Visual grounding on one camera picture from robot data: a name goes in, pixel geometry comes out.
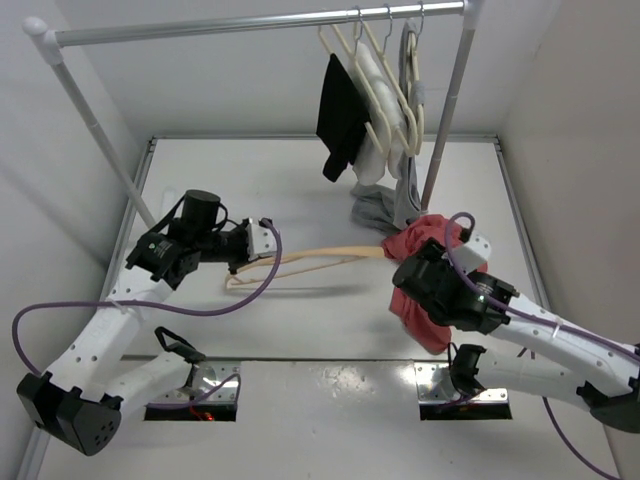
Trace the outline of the red t shirt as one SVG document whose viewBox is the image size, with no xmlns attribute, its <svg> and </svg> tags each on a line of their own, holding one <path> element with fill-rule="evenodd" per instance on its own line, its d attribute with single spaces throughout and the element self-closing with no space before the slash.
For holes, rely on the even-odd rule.
<svg viewBox="0 0 640 480">
<path fill-rule="evenodd" d="M 448 218 L 439 214 L 420 217 L 403 231 L 382 242 L 385 256 L 401 264 L 416 254 L 430 238 L 444 246 L 448 222 Z M 447 349 L 452 340 L 451 328 L 434 323 L 429 313 L 399 288 L 393 289 L 389 310 L 400 319 L 405 331 L 429 354 L 441 354 Z"/>
</svg>

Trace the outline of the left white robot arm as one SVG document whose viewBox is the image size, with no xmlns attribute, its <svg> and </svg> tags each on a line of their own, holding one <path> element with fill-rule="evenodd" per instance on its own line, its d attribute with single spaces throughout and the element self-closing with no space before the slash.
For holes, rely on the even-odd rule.
<svg viewBox="0 0 640 480">
<path fill-rule="evenodd" d="M 153 361 L 119 380 L 113 371 L 149 321 L 153 304 L 164 305 L 202 263 L 236 269 L 255 258 L 267 232 L 244 219 L 228 230 L 219 196 L 187 191 L 126 258 L 111 293 L 71 345 L 43 372 L 28 373 L 17 395 L 41 430 L 86 456 L 112 440 L 129 410 L 166 391 L 190 384 L 205 356 L 164 327 L 155 331 L 163 349 Z"/>
</svg>

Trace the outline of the peach plastic hanger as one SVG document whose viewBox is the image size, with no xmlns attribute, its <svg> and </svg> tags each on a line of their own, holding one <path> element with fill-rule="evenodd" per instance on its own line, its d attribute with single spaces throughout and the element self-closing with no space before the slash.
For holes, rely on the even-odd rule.
<svg viewBox="0 0 640 480">
<path fill-rule="evenodd" d="M 365 259 L 385 259 L 385 252 L 382 247 L 379 246 L 340 246 L 340 247 L 326 247 L 318 249 L 302 250 L 298 252 L 291 252 L 284 254 L 281 258 L 280 265 L 288 265 L 300 261 L 306 261 L 309 259 L 328 258 L 333 259 L 333 262 L 318 264 L 311 268 L 277 273 L 275 279 L 292 277 L 304 273 L 310 273 L 327 268 L 337 267 L 348 263 L 357 262 Z M 227 274 L 224 280 L 224 289 L 236 290 L 246 288 L 252 285 L 258 285 L 264 281 L 264 278 L 247 278 L 240 277 L 242 273 L 246 273 L 252 269 L 273 267 L 275 265 L 275 258 L 264 258 L 257 260 L 249 265 L 240 267 L 235 274 Z"/>
</svg>

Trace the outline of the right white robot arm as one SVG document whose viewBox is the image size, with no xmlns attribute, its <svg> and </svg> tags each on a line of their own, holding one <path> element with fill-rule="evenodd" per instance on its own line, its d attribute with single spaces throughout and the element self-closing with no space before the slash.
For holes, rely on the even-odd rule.
<svg viewBox="0 0 640 480">
<path fill-rule="evenodd" d="M 530 357 L 507 357 L 462 344 L 449 365 L 462 397 L 506 388 L 553 398 L 588 412 L 610 428 L 639 431 L 639 348 L 614 342 L 546 310 L 479 265 L 488 258 L 476 239 L 446 251 L 430 239 L 404 260 L 393 284 L 439 326 L 519 345 Z"/>
</svg>

